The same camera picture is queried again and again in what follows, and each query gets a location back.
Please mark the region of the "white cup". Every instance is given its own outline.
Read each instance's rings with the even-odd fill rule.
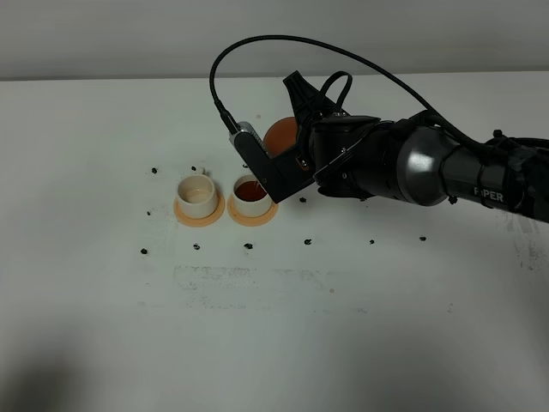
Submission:
[[[253,174],[245,174],[240,176],[234,185],[232,186],[232,198],[234,199],[234,207],[242,216],[246,217],[258,217],[265,215],[267,211],[271,208],[273,204],[273,199],[269,197],[267,192],[265,192],[265,197],[262,197],[255,202],[246,202],[239,198],[235,191],[246,182],[257,182],[257,178]]]
[[[214,213],[218,202],[217,191],[202,167],[181,180],[177,200],[181,211],[191,219],[202,219]]]

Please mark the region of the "white tabletop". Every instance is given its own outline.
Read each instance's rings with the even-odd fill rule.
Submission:
[[[547,136],[549,73],[401,78],[480,141]],[[262,134],[292,113],[281,80],[219,94]],[[382,77],[354,80],[350,113],[421,110]],[[309,187],[262,227],[181,226],[192,166],[226,197],[246,171],[207,80],[0,83],[0,142],[0,384],[37,360],[68,365],[69,410],[549,404],[546,224]]]

